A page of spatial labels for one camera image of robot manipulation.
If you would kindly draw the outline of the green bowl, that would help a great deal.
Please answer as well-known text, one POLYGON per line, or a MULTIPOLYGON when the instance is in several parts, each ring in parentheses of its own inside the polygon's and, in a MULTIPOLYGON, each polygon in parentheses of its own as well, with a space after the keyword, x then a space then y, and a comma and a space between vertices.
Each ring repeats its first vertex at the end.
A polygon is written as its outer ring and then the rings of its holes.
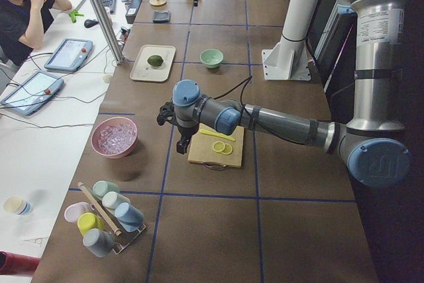
POLYGON ((223 53, 217 49, 207 49, 200 54, 201 63, 206 68, 217 68, 223 62, 223 53))

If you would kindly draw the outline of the pink bowl with ice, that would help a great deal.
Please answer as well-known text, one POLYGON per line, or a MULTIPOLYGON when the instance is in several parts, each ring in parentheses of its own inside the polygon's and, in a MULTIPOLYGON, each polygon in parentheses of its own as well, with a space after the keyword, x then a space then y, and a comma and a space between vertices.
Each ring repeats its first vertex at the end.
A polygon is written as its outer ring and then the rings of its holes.
POLYGON ((136 148, 137 138, 138 129, 134 121, 126 117, 112 117, 94 129, 90 141, 97 154, 118 159, 136 148))

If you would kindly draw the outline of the yellow plastic knife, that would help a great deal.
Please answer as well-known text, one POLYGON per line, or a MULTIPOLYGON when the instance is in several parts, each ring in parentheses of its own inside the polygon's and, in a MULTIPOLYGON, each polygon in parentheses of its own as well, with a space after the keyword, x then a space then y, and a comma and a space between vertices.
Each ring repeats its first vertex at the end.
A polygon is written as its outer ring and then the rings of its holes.
POLYGON ((215 131, 209 131, 207 129, 200 129, 199 132, 203 135, 219 137, 219 138, 222 138, 222 139, 225 139, 225 140, 228 140, 228 141, 233 141, 233 142, 236 141, 236 139, 232 136, 225 135, 223 133, 217 133, 215 131))

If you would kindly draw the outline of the grey folded cloth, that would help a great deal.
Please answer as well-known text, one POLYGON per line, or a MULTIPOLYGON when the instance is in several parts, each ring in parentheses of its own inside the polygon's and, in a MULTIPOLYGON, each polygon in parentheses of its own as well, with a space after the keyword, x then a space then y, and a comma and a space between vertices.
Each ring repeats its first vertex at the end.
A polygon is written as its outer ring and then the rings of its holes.
POLYGON ((171 12, 169 11, 154 11, 153 12, 153 23, 169 23, 171 18, 171 12))

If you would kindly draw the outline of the lower lemon slice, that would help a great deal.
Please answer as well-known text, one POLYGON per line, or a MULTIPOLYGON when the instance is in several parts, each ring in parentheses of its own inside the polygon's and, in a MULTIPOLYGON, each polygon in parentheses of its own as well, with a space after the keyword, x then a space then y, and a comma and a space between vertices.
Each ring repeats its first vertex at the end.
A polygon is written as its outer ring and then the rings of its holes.
POLYGON ((221 154, 230 155, 233 152, 233 147, 231 144, 225 143, 224 149, 221 151, 221 154))

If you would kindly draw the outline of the white rabbit tray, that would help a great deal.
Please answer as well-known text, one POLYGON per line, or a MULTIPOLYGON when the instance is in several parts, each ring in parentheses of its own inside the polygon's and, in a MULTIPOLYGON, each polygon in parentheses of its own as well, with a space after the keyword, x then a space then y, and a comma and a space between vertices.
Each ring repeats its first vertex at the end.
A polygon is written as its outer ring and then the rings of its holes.
POLYGON ((130 72, 130 79, 142 82, 165 82, 169 78, 175 53, 174 46, 143 45, 130 72), (160 66, 152 66, 148 63, 148 59, 155 55, 163 59, 160 66))

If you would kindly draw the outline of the green avocado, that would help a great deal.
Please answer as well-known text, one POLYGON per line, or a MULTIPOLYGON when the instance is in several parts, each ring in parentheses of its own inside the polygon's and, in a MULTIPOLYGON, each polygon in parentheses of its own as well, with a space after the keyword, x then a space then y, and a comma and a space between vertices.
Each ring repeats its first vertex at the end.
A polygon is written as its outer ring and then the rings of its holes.
POLYGON ((155 54, 155 55, 149 56, 147 59, 147 62, 150 66, 158 68, 164 63, 164 60, 161 57, 161 55, 155 54))

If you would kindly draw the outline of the blue cup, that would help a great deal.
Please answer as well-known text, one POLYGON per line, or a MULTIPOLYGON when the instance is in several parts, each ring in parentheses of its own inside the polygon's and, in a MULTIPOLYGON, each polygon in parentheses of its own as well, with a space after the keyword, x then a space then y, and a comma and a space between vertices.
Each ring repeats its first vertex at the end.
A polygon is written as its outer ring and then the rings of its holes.
POLYGON ((144 221, 144 214, 127 202, 116 207, 114 216, 127 232, 136 231, 144 221))

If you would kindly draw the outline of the teach pendant tablet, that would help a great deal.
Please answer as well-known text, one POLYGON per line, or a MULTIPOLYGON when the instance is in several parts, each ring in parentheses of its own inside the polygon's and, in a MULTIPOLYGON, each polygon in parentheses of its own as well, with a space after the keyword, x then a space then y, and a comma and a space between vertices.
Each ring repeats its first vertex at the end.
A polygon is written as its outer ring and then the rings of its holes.
POLYGON ((65 38, 44 64, 46 70, 72 73, 80 69, 93 50, 91 40, 65 38))
POLYGON ((1 107, 23 116, 36 113, 64 87, 64 79, 37 71, 1 100, 1 107))

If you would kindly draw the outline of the yellow cup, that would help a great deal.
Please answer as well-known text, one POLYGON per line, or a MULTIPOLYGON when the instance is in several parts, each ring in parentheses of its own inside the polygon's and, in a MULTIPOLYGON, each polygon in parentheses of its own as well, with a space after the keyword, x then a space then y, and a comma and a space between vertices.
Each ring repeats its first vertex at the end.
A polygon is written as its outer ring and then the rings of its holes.
POLYGON ((77 226, 82 235, 85 235, 91 229, 104 230, 103 220, 95 213, 83 213, 77 220, 77 226))

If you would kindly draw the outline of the green clamp tool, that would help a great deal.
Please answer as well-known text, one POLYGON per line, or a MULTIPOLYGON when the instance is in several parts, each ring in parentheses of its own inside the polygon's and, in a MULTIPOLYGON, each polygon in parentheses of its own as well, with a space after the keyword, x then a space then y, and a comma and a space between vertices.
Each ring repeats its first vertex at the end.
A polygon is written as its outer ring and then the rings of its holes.
POLYGON ((84 17, 83 13, 80 13, 77 9, 74 9, 68 13, 72 23, 76 23, 78 17, 84 17))

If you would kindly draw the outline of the pink cup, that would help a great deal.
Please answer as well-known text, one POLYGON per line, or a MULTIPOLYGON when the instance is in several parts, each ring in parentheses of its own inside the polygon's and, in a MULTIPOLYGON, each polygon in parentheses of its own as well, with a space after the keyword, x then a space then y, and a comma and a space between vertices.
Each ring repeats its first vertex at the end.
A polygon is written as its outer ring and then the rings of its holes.
POLYGON ((78 219, 91 211, 91 206, 84 201, 69 205, 64 211, 64 219, 69 223, 77 223, 78 219))

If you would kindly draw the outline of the grey cup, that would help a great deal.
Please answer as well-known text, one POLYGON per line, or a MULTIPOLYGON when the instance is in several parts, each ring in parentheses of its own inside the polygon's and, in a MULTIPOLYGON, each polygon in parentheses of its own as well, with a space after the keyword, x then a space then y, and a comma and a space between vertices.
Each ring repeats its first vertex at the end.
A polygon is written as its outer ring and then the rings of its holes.
POLYGON ((103 258, 107 256, 114 247, 113 237, 106 231, 98 228, 90 229, 83 236, 83 245, 95 256, 103 258))

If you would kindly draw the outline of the lower teach pendant tablet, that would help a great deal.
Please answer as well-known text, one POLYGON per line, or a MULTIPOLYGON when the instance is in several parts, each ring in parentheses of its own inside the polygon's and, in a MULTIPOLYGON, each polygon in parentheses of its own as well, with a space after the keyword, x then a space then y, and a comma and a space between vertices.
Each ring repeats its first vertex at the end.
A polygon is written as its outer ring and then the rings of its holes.
POLYGON ((64 87, 64 79, 37 71, 1 100, 1 107, 23 116, 36 113, 64 87))

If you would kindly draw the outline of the red object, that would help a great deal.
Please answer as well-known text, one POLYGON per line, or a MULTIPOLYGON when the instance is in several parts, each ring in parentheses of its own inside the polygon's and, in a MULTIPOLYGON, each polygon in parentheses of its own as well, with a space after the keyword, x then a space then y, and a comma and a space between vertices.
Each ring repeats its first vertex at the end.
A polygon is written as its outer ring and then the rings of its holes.
POLYGON ((1 275, 32 276, 40 258, 1 251, 1 275))

